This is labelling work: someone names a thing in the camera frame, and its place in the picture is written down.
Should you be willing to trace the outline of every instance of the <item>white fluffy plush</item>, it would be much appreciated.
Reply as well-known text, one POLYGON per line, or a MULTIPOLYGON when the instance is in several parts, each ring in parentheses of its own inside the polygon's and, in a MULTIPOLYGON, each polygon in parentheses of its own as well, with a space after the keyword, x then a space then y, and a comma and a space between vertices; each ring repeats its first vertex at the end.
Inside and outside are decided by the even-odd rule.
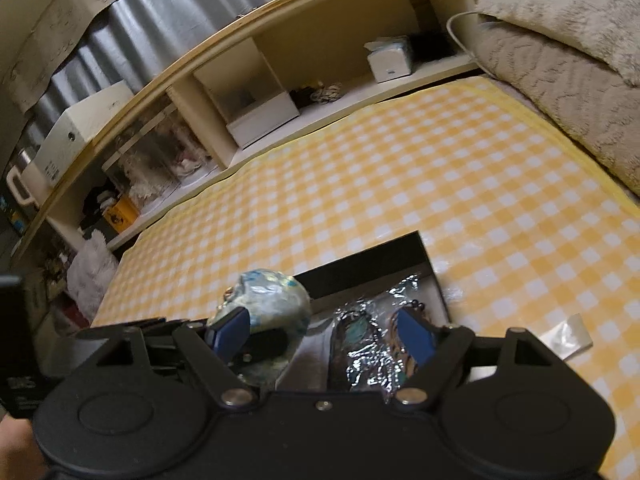
POLYGON ((478 0, 476 10, 577 48, 640 84, 640 0, 478 0))

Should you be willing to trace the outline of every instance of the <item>yellow checkered tablecloth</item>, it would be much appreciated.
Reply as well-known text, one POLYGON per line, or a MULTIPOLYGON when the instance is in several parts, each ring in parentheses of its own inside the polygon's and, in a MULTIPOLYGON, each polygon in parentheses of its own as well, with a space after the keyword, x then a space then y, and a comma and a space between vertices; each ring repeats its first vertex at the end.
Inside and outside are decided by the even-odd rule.
POLYGON ((638 209, 483 78, 364 108, 174 208, 127 251, 95 324, 205 317, 241 271, 297 274, 414 230, 477 333, 582 314, 594 347, 570 364, 616 413, 603 472, 637 479, 638 209))

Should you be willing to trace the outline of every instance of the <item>gray curtain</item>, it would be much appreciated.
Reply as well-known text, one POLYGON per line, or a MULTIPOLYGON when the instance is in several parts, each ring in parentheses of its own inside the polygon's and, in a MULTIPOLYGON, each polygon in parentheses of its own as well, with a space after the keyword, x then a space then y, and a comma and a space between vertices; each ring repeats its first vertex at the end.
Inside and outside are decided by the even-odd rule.
POLYGON ((270 0, 118 0, 92 22, 31 109, 18 145, 40 146, 62 112, 117 81, 138 92, 240 14, 270 0))

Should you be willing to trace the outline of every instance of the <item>tissue box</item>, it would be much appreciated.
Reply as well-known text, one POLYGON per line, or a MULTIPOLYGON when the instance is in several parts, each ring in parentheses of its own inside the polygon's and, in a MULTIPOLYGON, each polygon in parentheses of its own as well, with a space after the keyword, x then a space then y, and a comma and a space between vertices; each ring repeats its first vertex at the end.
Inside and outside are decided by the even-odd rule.
POLYGON ((412 72, 412 55, 407 41, 382 44, 367 56, 367 60, 378 83, 412 72))

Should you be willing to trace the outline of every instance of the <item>black device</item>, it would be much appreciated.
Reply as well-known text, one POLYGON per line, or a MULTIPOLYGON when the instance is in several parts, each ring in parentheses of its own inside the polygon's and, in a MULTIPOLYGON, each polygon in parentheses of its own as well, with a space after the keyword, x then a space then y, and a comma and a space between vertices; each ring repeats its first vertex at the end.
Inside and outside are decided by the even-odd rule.
POLYGON ((260 396, 199 322, 120 327, 33 417, 48 478, 599 478, 613 414, 534 335, 402 316, 408 347, 426 337, 435 350, 389 403, 372 392, 260 396), (497 371, 465 383, 482 365, 497 371))

